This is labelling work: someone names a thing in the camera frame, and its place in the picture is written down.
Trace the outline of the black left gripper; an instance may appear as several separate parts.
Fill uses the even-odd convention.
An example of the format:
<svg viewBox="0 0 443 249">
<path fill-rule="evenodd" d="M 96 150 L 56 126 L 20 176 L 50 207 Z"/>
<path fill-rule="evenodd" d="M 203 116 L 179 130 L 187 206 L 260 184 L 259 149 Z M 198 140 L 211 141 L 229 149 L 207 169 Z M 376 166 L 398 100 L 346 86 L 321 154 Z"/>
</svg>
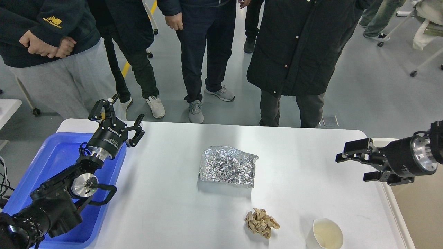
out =
<svg viewBox="0 0 443 249">
<path fill-rule="evenodd" d="M 94 121 L 104 120 L 87 143 L 90 156 L 100 160 L 113 160 L 123 145 L 135 147 L 145 132 L 142 129 L 144 114 L 138 115 L 133 126 L 128 126 L 124 121 L 117 119 L 114 105 L 120 95 L 115 94 L 110 100 L 98 100 L 93 106 L 88 119 Z M 128 139 L 128 132 L 135 131 L 134 136 Z"/>
</svg>

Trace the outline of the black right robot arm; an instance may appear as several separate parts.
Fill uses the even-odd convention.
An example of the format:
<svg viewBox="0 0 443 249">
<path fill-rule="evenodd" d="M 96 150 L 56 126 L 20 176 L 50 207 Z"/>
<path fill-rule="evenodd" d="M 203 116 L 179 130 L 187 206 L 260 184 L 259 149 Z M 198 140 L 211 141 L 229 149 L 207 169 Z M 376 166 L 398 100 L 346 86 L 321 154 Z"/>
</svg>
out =
<svg viewBox="0 0 443 249">
<path fill-rule="evenodd" d="M 382 148 L 371 138 L 345 143 L 337 163 L 353 160 L 371 165 L 375 171 L 364 173 L 363 180 L 386 182 L 389 186 L 413 183 L 416 176 L 434 174 L 443 163 L 442 121 L 431 123 L 428 131 L 394 140 Z"/>
</svg>

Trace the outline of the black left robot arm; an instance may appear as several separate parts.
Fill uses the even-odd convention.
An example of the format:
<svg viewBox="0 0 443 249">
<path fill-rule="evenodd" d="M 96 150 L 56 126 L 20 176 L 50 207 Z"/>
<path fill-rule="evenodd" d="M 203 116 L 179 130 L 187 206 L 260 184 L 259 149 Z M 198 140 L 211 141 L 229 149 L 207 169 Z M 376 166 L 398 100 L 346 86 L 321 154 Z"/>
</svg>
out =
<svg viewBox="0 0 443 249">
<path fill-rule="evenodd" d="M 99 123 L 87 143 L 79 147 L 76 163 L 40 184 L 30 194 L 32 203 L 14 215 L 1 212 L 1 248 L 38 248 L 50 237 L 68 233 L 82 223 L 81 212 L 87 205 L 106 205 L 117 192 L 114 185 L 99 183 L 95 172 L 113 160 L 123 144 L 136 146 L 145 132 L 143 114 L 133 126 L 117 118 L 114 105 L 120 95 L 97 101 L 89 120 Z"/>
</svg>

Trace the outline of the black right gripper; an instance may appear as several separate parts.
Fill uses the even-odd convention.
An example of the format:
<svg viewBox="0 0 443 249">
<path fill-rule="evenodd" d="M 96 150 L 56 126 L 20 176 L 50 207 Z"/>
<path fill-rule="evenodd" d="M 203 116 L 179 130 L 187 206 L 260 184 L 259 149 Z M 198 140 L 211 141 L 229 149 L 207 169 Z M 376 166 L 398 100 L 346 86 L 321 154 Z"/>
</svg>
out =
<svg viewBox="0 0 443 249">
<path fill-rule="evenodd" d="M 363 181 L 386 182 L 389 186 L 414 183 L 416 176 L 434 174 L 439 163 L 431 151 L 429 135 L 413 135 L 404 139 L 371 138 L 346 142 L 335 162 L 354 160 L 377 164 L 375 172 L 366 172 Z"/>
</svg>

